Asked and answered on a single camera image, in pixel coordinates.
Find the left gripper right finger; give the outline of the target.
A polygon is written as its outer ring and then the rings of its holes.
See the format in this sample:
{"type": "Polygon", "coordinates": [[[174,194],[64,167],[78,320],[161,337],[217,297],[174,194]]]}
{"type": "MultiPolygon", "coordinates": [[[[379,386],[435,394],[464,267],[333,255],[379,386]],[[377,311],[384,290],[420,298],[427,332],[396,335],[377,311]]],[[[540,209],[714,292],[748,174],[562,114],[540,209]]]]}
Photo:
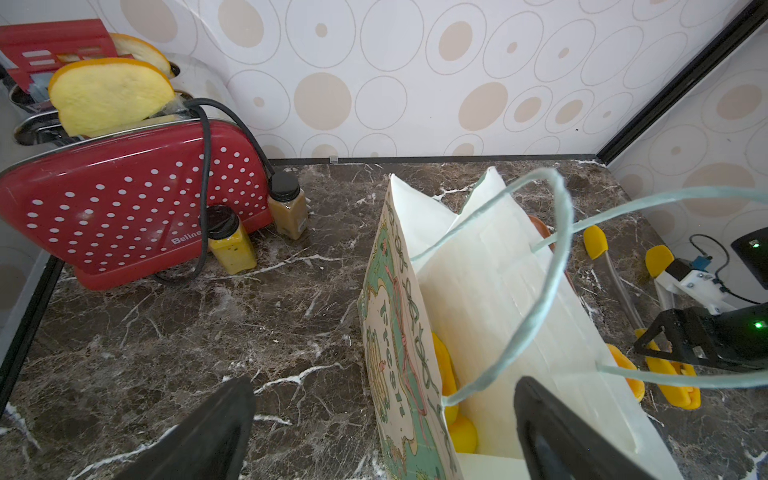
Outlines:
{"type": "Polygon", "coordinates": [[[649,479],[538,380],[515,387],[517,435],[532,479],[649,479]]]}

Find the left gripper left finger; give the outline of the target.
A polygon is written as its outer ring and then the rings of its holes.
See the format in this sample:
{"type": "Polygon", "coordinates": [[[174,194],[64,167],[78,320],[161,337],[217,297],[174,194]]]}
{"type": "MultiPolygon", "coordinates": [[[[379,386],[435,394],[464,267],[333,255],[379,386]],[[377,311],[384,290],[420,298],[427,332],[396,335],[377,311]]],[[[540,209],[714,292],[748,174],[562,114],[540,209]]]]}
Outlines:
{"type": "Polygon", "coordinates": [[[222,386],[156,445],[141,453],[118,479],[237,479],[256,410],[250,381],[222,386]]]}

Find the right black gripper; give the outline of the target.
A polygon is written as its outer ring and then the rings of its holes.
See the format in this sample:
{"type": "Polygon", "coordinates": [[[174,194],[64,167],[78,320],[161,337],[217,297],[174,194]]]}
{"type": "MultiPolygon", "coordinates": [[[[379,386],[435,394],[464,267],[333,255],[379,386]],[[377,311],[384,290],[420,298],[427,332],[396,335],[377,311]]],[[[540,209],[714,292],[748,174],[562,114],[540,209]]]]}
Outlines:
{"type": "Polygon", "coordinates": [[[659,313],[633,345],[635,353],[721,370],[767,368],[765,303],[712,315],[702,307],[659,313]]]}

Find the round bread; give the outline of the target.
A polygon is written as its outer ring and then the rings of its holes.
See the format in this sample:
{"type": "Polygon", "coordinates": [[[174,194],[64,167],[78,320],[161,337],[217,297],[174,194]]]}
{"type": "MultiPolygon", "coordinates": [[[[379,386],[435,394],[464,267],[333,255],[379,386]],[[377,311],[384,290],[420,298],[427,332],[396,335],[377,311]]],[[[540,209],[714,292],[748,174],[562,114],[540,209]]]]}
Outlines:
{"type": "MultiPolygon", "coordinates": [[[[618,349],[615,345],[607,344],[607,348],[610,351],[616,365],[619,368],[625,369],[625,370],[631,370],[636,371],[637,367],[636,365],[628,358],[626,357],[620,349],[618,349]]],[[[644,399],[646,389],[645,389],[645,383],[640,380],[632,379],[632,378],[625,378],[630,390],[632,391],[633,396],[637,400],[637,402],[641,402],[644,399]]]]}

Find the paper bag green white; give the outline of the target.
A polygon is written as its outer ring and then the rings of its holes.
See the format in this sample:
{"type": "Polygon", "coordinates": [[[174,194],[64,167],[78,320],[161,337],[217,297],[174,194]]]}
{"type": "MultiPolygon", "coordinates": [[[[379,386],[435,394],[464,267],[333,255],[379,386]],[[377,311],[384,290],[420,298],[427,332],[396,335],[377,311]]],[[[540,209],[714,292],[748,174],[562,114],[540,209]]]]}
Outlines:
{"type": "Polygon", "coordinates": [[[721,370],[646,357],[619,368],[564,273],[572,238],[599,238],[617,216],[688,199],[743,198],[756,189],[693,187],[641,198],[582,221],[564,178],[537,169],[512,183],[495,169],[454,213],[391,177],[358,300],[384,471],[390,479],[530,478],[514,393],[538,380],[612,446],[651,475],[678,467],[625,378],[676,388],[754,388],[765,370],[721,370]],[[528,216],[551,231],[543,239],[528,216]],[[457,392],[442,395],[432,333],[446,346],[457,392]],[[457,453],[445,407],[476,427],[475,454],[457,453]]]}

